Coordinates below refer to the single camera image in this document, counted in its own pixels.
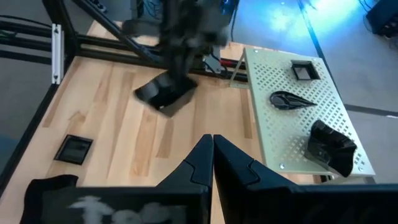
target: black cloth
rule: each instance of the black cloth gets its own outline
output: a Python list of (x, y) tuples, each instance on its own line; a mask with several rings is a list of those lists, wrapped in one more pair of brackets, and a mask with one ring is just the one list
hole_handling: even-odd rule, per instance
[(32, 180), (26, 189), (21, 224), (41, 223), (43, 193), (49, 190), (75, 187), (77, 180), (78, 177), (75, 175), (59, 175), (48, 179)]

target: wood grain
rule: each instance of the wood grain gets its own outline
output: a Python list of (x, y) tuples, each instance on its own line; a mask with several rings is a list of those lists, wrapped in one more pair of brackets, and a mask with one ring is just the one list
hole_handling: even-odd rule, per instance
[[(93, 23), (90, 35), (114, 38)], [(142, 44), (156, 40), (140, 37)], [(221, 55), (239, 59), (245, 45), (230, 43)], [(163, 70), (77, 57), (36, 130), (0, 199), (0, 223), (18, 223), (32, 179), (79, 176), (79, 186), (157, 185), (172, 172), (203, 134), (222, 134), (261, 161), (247, 90), (192, 75), (199, 83), (193, 100), (168, 119), (138, 102), (132, 91)], [(67, 134), (94, 139), (82, 166), (54, 161)], [(284, 175), (313, 183), (309, 175)], [(213, 223), (223, 223), (216, 184)]]

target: black square frame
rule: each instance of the black square frame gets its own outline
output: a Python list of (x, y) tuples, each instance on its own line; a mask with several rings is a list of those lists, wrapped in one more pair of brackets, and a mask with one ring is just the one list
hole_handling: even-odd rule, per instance
[(292, 60), (292, 70), (297, 80), (321, 79), (315, 66), (311, 61)]
[(68, 134), (63, 140), (54, 160), (82, 165), (92, 143), (92, 139)]

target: gray floor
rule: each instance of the gray floor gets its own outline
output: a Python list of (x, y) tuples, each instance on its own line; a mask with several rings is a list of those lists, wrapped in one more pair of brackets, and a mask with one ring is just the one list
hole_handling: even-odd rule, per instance
[[(70, 1), (66, 2), (75, 28), (85, 33), (92, 19)], [(365, 11), (358, 1), (302, 2), (343, 102), (398, 111), (398, 50), (390, 49), (388, 40), (366, 29)], [(103, 3), (110, 19), (131, 18), (130, 0)], [(0, 14), (50, 23), (39, 0), (1, 1)], [(146, 32), (155, 32), (153, 28), (149, 30)], [(234, 41), (317, 56), (297, 0), (241, 0)], [(0, 68), (0, 135), (18, 140), (47, 91), (50, 67), (0, 58)], [(349, 116), (377, 173), (376, 182), (397, 183), (394, 162), (398, 157), (398, 119), (356, 112), (349, 112)]]

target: perforated metal plate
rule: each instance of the perforated metal plate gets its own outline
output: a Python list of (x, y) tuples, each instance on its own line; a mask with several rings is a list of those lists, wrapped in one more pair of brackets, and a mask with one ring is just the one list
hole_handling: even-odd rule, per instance
[[(244, 49), (244, 57), (267, 167), (277, 172), (330, 174), (303, 156), (311, 126), (320, 119), (348, 136), (358, 146), (351, 175), (374, 175), (372, 165), (321, 58), (250, 48)], [(291, 69), (291, 60), (311, 60), (321, 79), (297, 81)], [(318, 106), (293, 111), (278, 110), (269, 100), (275, 91), (291, 92)]]

